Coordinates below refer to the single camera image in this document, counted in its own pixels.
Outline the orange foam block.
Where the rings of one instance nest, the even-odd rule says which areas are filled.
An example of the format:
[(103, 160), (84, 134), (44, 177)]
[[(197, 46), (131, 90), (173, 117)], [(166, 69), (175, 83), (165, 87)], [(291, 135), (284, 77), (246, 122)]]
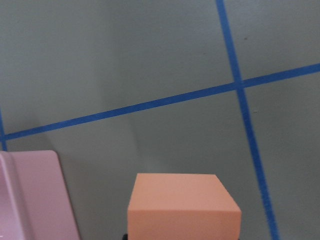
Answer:
[(129, 240), (238, 240), (242, 211), (214, 174), (138, 173)]

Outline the pink plastic bin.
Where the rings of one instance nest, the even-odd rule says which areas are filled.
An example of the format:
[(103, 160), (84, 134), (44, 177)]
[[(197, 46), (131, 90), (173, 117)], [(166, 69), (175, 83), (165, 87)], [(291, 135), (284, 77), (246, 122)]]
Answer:
[(1, 151), (0, 238), (80, 239), (56, 152)]

